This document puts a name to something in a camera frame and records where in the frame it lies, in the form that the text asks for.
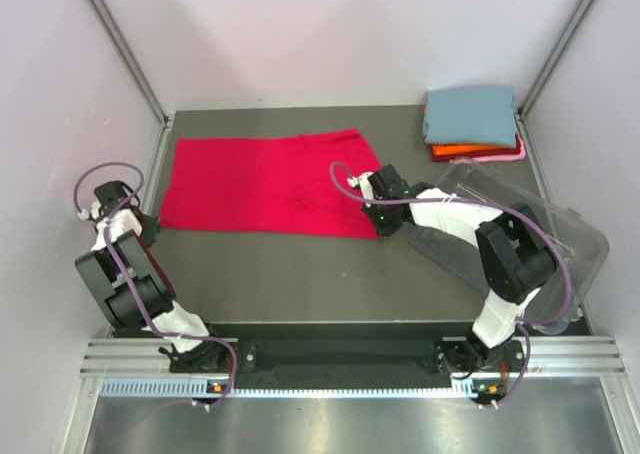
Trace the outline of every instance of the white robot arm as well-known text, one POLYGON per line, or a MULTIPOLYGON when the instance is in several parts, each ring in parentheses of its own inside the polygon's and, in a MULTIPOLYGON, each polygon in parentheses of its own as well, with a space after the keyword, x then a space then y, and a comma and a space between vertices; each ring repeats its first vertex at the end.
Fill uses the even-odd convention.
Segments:
MULTIPOLYGON (((544 281, 555 272, 555 261, 539 237, 501 210, 449 202, 455 194, 428 184, 409 187, 391 165, 351 178, 349 185, 360 190, 365 199, 408 199, 404 205, 364 203, 363 211, 381 237, 388 237, 404 222, 410 222, 440 230, 479 249, 491 289, 473 323, 469 340, 477 356, 476 367, 494 363, 513 337, 518 319, 540 292, 544 281), (415 198, 441 202, 410 201, 415 198), (513 247, 512 241, 519 242, 519 246, 513 247)), ((528 206, 512 207, 537 222, 528 206)))
POLYGON ((91 212, 84 211, 80 216, 93 223, 96 243, 90 252, 76 260, 76 269, 114 327, 149 330, 129 286, 107 251, 104 233, 108 229, 109 239, 120 252, 153 325, 160 332, 179 334, 163 336, 173 346, 173 352, 164 352, 172 361, 172 369, 211 369, 220 364, 224 348, 182 337, 206 337, 211 333, 200 316, 178 304, 171 283, 148 250, 160 229, 158 219, 143 214, 133 202, 112 212, 129 192, 131 188, 121 181, 110 181, 95 189, 91 212))

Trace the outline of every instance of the clear plastic bin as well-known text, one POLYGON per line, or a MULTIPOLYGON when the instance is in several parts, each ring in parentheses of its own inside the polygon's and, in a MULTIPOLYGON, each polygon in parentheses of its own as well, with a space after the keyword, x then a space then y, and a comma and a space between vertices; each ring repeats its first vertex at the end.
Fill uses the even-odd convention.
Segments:
MULTIPOLYGON (((609 243, 604 235, 580 220, 577 214, 534 196, 502 177, 495 169, 470 159, 461 159, 452 164, 438 180, 436 187, 460 197, 489 200, 506 206, 520 201, 533 209, 541 227, 563 254, 574 288, 571 305, 564 317, 553 324, 535 327, 547 334, 564 331, 609 252, 609 243)), ((484 296, 489 293, 480 255, 474 246, 435 229, 406 227, 406 235, 412 246, 484 296)), ((528 318, 552 316, 560 309, 563 300, 564 279, 560 269, 557 269, 527 307, 525 315, 528 318)))

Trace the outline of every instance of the pink fabric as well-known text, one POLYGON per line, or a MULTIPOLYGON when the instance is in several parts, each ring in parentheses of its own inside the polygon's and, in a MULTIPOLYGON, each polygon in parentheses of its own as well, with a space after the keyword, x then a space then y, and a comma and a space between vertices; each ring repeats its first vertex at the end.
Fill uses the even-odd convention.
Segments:
POLYGON ((522 141, 522 137, 519 132, 516 132, 516 136, 518 136, 518 141, 520 145, 520 152, 518 154, 496 154, 494 156, 479 156, 474 157, 473 160, 476 162, 506 162, 506 161, 520 161, 527 157, 527 148, 522 141))
MULTIPOLYGON (((182 139, 160 220, 174 229, 376 239, 361 204, 338 191, 334 161, 381 165, 357 129, 280 139, 182 139)), ((347 176, 339 173, 346 184, 347 176)))

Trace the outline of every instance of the orange folded cloth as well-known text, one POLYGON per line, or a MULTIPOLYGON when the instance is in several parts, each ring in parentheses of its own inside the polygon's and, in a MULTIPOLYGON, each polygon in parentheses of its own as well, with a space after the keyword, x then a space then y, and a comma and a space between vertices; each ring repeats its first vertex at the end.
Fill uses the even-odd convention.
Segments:
POLYGON ((526 151, 524 149, 524 144, 522 139, 520 138, 520 134, 516 132, 516 147, 513 149, 509 149, 508 147, 499 147, 496 146, 494 149, 472 149, 470 151, 458 153, 458 154, 439 154, 434 149, 434 145, 429 145, 431 149, 431 159, 436 162, 442 161, 451 161, 453 159, 457 159, 459 157, 471 157, 471 158, 486 158, 489 157, 501 157, 501 160, 515 160, 515 158, 523 159, 524 155, 526 155, 526 151))
POLYGON ((504 149, 493 144, 431 144, 431 150, 437 156, 460 156, 468 152, 495 151, 504 149))

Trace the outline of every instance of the gray work surface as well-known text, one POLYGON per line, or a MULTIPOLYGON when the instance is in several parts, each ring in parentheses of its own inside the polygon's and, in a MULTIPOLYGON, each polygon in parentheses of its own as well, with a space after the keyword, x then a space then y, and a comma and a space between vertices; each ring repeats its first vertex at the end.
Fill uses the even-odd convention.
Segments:
MULTIPOLYGON (((394 164, 409 184, 433 183, 448 164, 431 161, 422 117, 421 106, 180 111, 154 212, 169 187, 176 142, 186 138, 274 138, 355 127, 380 161, 394 164)), ((494 165, 538 192, 528 161, 494 165)), ((208 321, 471 320, 483 302, 415 251, 403 233, 371 241, 166 229, 152 252, 180 303, 208 321)))
POLYGON ((86 454, 617 454, 597 379, 527 380, 498 411, 471 401, 230 399, 211 414, 163 399, 101 399, 86 454))

